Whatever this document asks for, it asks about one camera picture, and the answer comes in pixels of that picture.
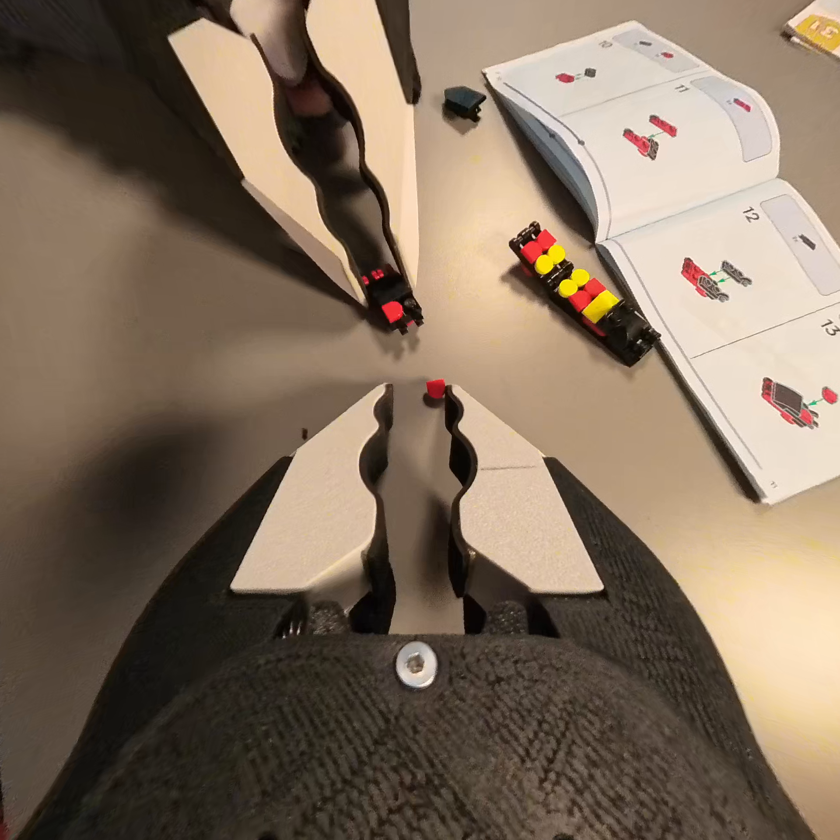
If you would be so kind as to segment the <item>red black lego clip assembly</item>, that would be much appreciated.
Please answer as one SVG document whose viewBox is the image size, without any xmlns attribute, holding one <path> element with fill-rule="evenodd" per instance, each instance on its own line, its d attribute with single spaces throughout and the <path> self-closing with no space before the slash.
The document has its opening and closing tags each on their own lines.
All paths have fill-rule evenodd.
<svg viewBox="0 0 840 840">
<path fill-rule="evenodd" d="M 378 307 L 375 305 L 375 302 L 370 299 L 369 292 L 367 290 L 371 272 L 372 270 L 362 277 L 362 285 L 366 300 L 369 307 L 378 317 L 381 318 L 388 329 L 391 331 L 398 331 L 401 335 L 407 335 L 411 327 L 421 327 L 424 324 L 424 315 L 422 307 L 415 297 L 414 290 L 413 297 L 406 298 L 402 302 L 390 301 L 383 307 Z"/>
</svg>

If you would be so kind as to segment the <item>open instruction booklet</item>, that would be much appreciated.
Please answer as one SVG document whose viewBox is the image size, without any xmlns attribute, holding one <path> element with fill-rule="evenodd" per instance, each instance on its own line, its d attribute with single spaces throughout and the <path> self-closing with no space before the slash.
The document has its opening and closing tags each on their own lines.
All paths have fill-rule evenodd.
<svg viewBox="0 0 840 840">
<path fill-rule="evenodd" d="M 634 20 L 482 73 L 761 501 L 838 478 L 838 243 L 760 94 Z"/>
</svg>

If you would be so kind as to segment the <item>person's left hand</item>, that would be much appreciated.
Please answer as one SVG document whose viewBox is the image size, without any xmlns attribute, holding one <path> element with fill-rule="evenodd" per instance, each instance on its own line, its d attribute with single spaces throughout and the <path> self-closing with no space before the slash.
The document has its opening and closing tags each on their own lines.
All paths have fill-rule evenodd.
<svg viewBox="0 0 840 840">
<path fill-rule="evenodd" d="M 320 78 L 311 72 L 297 82 L 282 80 L 288 108 L 298 119 L 319 119 L 329 115 L 334 106 Z"/>
</svg>

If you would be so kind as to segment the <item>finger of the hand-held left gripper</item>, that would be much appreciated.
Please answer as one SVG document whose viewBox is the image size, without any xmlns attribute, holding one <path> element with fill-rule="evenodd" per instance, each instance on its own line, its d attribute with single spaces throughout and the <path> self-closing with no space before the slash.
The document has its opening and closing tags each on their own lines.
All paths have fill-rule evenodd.
<svg viewBox="0 0 840 840">
<path fill-rule="evenodd" d="M 361 282 L 324 223 L 315 186 L 282 142 L 275 87 L 258 47 L 203 17 L 168 40 L 233 155 L 246 192 L 339 289 L 364 305 Z"/>
<path fill-rule="evenodd" d="M 417 286 L 419 220 L 413 105 L 375 1 L 310 2 L 306 26 L 314 63 L 348 102 L 360 172 L 381 208 L 383 235 Z"/>
</svg>

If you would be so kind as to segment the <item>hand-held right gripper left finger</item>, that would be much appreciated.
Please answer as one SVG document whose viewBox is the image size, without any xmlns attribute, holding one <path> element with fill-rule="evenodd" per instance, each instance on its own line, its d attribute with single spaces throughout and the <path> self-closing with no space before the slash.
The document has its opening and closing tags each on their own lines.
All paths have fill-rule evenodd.
<svg viewBox="0 0 840 840">
<path fill-rule="evenodd" d="M 392 384 L 375 386 L 290 457 L 232 593 L 334 602 L 356 631 L 388 633 L 396 585 L 376 485 L 393 396 Z"/>
</svg>

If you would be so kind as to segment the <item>closed booklet with colourful cover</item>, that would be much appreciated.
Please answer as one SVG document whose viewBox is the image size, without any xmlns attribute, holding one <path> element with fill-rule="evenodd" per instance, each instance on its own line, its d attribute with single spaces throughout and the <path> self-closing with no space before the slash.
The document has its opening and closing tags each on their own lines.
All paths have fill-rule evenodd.
<svg viewBox="0 0 840 840">
<path fill-rule="evenodd" d="M 792 44 L 839 60 L 839 1 L 813 1 L 782 30 Z"/>
</svg>

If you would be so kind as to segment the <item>small black object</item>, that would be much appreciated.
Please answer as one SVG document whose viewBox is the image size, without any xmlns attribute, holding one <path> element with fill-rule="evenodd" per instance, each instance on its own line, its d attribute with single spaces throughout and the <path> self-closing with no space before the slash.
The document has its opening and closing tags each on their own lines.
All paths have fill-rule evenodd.
<svg viewBox="0 0 840 840">
<path fill-rule="evenodd" d="M 444 114 L 453 119 L 478 123 L 481 109 L 487 100 L 486 93 L 468 86 L 447 87 L 444 90 Z"/>
</svg>

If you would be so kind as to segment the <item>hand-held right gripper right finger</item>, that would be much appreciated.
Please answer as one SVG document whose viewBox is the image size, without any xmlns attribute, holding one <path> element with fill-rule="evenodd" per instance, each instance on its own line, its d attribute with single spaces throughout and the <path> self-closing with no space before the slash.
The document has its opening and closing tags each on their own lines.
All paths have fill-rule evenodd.
<svg viewBox="0 0 840 840">
<path fill-rule="evenodd" d="M 459 385 L 445 389 L 449 574 L 470 599 L 536 599 L 604 591 L 543 453 Z"/>
</svg>

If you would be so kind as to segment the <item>long black red yellow lego assembly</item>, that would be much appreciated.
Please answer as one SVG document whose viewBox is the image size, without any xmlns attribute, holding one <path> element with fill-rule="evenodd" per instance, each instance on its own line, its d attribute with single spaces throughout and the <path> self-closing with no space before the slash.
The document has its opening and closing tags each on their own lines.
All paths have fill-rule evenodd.
<svg viewBox="0 0 840 840">
<path fill-rule="evenodd" d="M 548 302 L 616 361 L 631 368 L 655 349 L 660 333 L 634 304 L 577 267 L 538 222 L 513 236 L 509 248 Z"/>
</svg>

